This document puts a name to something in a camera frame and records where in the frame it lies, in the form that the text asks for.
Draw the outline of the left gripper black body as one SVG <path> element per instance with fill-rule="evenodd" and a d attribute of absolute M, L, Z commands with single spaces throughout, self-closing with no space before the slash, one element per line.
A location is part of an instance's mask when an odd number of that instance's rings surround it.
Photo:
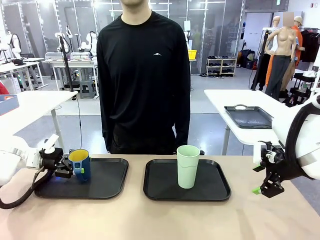
<path fill-rule="evenodd" d="M 63 158 L 63 149 L 62 148 L 54 148 L 54 151 L 52 153 L 45 153 L 45 149 L 40 150 L 40 156 L 41 156 L 41 166 L 44 170 L 47 170 L 47 173 L 45 174 L 46 177 L 51 177 L 53 174 L 55 174 L 56 177 L 63 177 L 63 174 L 61 172 L 56 173 L 56 170 L 58 169 L 57 165 L 59 165 L 59 162 Z"/>

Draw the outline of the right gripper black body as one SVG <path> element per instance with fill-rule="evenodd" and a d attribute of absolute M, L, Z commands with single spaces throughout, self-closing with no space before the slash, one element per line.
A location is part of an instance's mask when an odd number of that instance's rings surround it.
<path fill-rule="evenodd" d="M 275 162 L 270 162 L 270 160 L 267 159 L 265 166 L 265 183 L 267 185 L 273 183 L 280 185 L 281 182 L 288 180 L 288 162 L 285 159 Z"/>

